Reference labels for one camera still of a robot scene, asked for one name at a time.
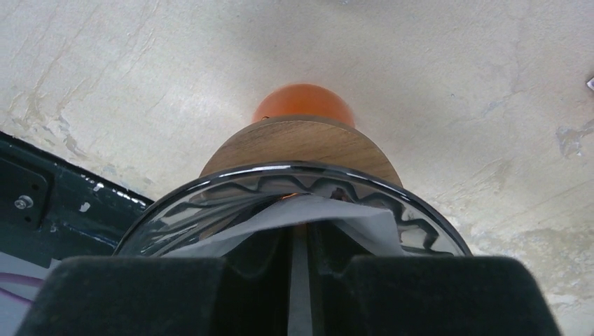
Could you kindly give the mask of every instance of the wooden base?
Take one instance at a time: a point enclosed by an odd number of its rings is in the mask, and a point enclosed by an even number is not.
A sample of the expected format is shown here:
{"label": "wooden base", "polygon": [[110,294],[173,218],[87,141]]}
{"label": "wooden base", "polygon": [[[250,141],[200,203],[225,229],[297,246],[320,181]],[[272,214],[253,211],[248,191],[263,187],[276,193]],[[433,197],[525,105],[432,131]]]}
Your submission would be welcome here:
{"label": "wooden base", "polygon": [[215,152],[200,175],[294,160],[356,169],[402,186],[386,155],[367,136],[341,122],[312,115],[270,118],[245,127]]}

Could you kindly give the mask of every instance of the concrete floor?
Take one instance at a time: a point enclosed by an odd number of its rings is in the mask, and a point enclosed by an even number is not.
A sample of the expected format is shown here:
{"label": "concrete floor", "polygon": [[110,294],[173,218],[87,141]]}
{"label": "concrete floor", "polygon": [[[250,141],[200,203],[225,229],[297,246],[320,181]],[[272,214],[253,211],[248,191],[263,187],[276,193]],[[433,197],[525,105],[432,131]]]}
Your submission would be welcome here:
{"label": "concrete floor", "polygon": [[4,0],[0,130],[153,199],[273,89],[342,96],[476,254],[594,330],[594,1]]}

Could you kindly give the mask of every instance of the screw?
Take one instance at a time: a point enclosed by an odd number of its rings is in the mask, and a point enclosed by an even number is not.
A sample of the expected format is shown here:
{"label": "screw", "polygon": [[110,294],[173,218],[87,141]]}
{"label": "screw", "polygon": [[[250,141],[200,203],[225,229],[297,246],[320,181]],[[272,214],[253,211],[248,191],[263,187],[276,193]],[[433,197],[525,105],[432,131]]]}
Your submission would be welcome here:
{"label": "screw", "polygon": [[15,207],[19,210],[24,210],[33,206],[33,200],[27,195],[21,195],[15,201]]}

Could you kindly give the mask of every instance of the clear glass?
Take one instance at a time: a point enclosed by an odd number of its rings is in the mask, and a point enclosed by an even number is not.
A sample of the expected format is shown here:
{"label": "clear glass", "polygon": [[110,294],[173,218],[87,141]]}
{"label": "clear glass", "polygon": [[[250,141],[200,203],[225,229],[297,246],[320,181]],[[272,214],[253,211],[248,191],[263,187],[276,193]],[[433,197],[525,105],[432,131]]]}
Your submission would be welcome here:
{"label": "clear glass", "polygon": [[190,182],[149,207],[116,254],[162,256],[241,223],[294,193],[392,210],[408,254],[470,255],[454,227],[411,192],[359,171],[314,162],[239,167]]}

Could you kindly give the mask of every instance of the white mark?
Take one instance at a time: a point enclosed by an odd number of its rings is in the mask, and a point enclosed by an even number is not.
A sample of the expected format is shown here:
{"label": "white mark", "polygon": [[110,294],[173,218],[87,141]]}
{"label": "white mark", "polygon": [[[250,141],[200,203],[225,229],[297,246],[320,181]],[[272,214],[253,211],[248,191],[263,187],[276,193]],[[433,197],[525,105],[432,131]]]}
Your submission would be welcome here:
{"label": "white mark", "polygon": [[121,192],[121,191],[116,191],[116,189],[113,189],[113,191],[114,191],[114,192],[115,192],[115,193],[116,193],[116,194],[117,194],[119,197],[123,197],[123,198],[125,198],[125,199],[127,199],[127,200],[129,200],[129,201],[132,201],[132,202],[134,202],[134,203],[136,203],[136,204],[140,204],[140,205],[142,205],[143,207],[146,207],[146,203],[144,203],[144,202],[143,202],[143,201],[141,201],[140,199],[135,199],[135,198],[133,198],[133,197],[130,197],[130,196],[126,195],[125,193]]}
{"label": "white mark", "polygon": [[87,212],[87,210],[91,207],[91,204],[89,204],[89,202],[84,202],[83,205],[81,205],[81,208],[79,209],[80,212]]}
{"label": "white mark", "polygon": [[97,185],[93,188],[93,191],[99,191],[99,189],[103,188],[103,183],[99,182],[97,183]]}

